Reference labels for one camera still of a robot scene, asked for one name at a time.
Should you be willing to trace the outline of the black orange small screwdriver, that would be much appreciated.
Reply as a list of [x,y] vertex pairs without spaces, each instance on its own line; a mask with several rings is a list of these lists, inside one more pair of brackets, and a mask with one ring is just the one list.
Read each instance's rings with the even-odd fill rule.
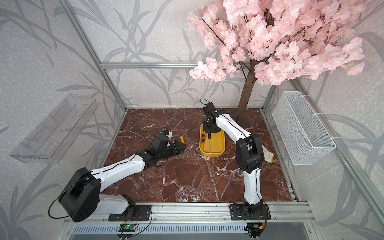
[[201,135],[201,148],[202,149],[204,148],[205,141],[206,141],[206,134],[202,134]]

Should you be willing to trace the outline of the yellow plastic storage box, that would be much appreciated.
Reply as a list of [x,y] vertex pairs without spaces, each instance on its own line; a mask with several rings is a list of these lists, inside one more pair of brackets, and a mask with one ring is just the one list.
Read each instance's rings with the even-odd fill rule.
[[204,148],[203,149],[201,148],[201,135],[202,134],[206,134],[203,131],[203,125],[201,125],[201,127],[200,127],[200,138],[199,138],[199,140],[200,140],[199,148],[200,148],[202,155],[205,157],[220,157],[226,149],[225,132],[223,130],[221,130],[219,133],[212,134],[212,140],[211,140],[211,142],[212,142],[212,154],[211,155],[210,155],[210,145],[209,145],[208,134],[206,134],[206,141],[205,141]]

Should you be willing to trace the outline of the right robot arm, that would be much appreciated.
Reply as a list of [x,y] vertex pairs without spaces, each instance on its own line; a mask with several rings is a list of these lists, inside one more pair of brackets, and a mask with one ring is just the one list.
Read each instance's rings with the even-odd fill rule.
[[253,136],[242,128],[224,109],[217,109],[212,102],[204,104],[207,121],[203,123],[206,141],[211,143],[214,134],[224,131],[236,144],[236,162],[244,176],[244,211],[249,215],[261,211],[264,205],[260,175],[265,160],[258,135]]

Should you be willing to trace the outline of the black yellow-tip slim screwdriver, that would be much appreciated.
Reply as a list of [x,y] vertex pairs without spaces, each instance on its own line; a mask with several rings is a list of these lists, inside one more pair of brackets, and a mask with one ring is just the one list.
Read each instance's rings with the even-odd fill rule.
[[212,134],[208,133],[209,145],[210,145],[210,155],[212,154]]

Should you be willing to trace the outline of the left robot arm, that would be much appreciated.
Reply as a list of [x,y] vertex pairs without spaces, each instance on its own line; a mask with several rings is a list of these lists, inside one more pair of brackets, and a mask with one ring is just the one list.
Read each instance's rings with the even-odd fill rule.
[[57,201],[75,223],[93,215],[105,214],[111,215],[114,221],[123,217],[131,219],[135,216],[135,202],[126,195],[105,195],[103,191],[126,177],[156,166],[160,160],[183,154],[185,148],[183,138],[172,139],[172,133],[164,131],[153,139],[147,149],[125,160],[93,170],[78,169]]

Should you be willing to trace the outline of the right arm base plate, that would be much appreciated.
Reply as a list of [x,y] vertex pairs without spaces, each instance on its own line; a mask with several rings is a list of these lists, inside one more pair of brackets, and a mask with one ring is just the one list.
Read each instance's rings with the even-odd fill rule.
[[249,205],[248,203],[237,204],[230,202],[228,204],[231,214],[231,220],[259,220],[269,221],[271,220],[271,213],[267,203],[261,201],[255,205]]

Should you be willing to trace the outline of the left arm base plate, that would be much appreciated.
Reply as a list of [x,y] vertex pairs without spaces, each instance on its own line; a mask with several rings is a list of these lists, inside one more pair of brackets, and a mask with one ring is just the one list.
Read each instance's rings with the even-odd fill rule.
[[151,216],[151,205],[128,206],[122,214],[110,214],[109,222],[140,221],[147,222]]

